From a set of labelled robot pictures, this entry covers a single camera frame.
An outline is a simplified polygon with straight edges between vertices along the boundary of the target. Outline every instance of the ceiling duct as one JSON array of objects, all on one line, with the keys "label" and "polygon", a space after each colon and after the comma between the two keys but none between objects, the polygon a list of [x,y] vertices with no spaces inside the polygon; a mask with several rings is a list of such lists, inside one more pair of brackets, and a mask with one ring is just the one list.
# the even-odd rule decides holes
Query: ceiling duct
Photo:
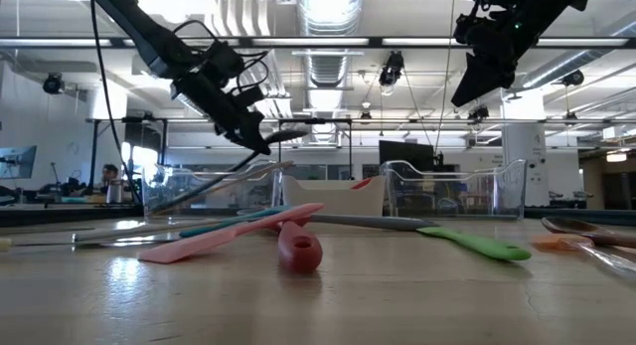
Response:
[{"label": "ceiling duct", "polygon": [[[363,0],[298,0],[298,16],[304,36],[354,35],[361,19]],[[350,57],[307,56],[305,68],[311,108],[332,112],[340,106]]]},{"label": "ceiling duct", "polygon": [[[636,11],[601,30],[598,36],[633,37],[636,36]],[[613,52],[613,49],[574,51],[564,53],[546,63],[542,67],[525,75],[508,92],[519,92],[544,86],[559,78],[588,65],[599,58]]]}]

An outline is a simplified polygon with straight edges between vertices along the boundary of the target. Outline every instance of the column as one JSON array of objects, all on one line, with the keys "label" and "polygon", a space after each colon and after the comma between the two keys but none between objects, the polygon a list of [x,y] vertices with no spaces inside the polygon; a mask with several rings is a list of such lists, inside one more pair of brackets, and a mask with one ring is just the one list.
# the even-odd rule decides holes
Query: column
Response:
[{"label": "column", "polygon": [[[502,118],[544,119],[544,96],[539,89],[517,94],[518,98],[505,99],[501,106]],[[546,133],[541,123],[508,124],[502,129],[504,162],[527,160],[526,206],[550,204],[548,166],[546,163]]]}]

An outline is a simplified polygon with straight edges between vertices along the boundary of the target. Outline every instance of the brown spoon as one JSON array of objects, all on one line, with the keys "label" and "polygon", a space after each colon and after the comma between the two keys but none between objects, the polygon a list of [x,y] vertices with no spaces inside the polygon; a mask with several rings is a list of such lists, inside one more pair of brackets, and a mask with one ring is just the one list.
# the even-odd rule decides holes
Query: brown spoon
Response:
[{"label": "brown spoon", "polygon": [[560,217],[545,217],[541,219],[541,223],[552,233],[584,236],[593,240],[597,245],[636,249],[635,236],[619,234],[588,222]]}]

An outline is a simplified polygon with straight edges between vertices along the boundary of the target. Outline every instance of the clear plastic bin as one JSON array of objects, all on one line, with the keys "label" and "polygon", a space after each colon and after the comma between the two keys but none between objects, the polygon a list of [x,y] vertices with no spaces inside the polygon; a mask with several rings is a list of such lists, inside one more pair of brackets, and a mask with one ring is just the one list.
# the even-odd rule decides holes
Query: clear plastic bin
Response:
[{"label": "clear plastic bin", "polygon": [[[244,171],[232,173],[216,187],[270,166],[274,162],[259,161]],[[225,172],[192,172],[188,169],[154,166],[144,169],[143,204],[146,219],[187,220],[214,216],[235,216],[246,209],[263,209],[279,205],[281,200],[281,171],[275,169],[267,174],[247,179],[223,190],[200,196],[191,203],[160,213],[152,213],[157,206],[215,179]]]},{"label": "clear plastic bin", "polygon": [[526,160],[475,172],[419,172],[406,161],[392,161],[380,173],[394,217],[524,217]]}]

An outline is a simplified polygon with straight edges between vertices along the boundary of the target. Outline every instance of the wooden table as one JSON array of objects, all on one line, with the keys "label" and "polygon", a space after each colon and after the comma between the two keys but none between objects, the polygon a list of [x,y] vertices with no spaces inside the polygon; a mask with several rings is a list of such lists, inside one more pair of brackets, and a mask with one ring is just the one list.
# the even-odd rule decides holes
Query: wooden table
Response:
[{"label": "wooden table", "polygon": [[[519,244],[545,232],[530,220],[443,224]],[[87,225],[136,223],[70,224]],[[530,260],[506,263],[418,234],[313,231],[325,255],[311,276],[279,269],[268,233],[171,265],[137,261],[148,246],[0,255],[0,343],[636,342],[636,288],[584,256],[533,250]]]}]

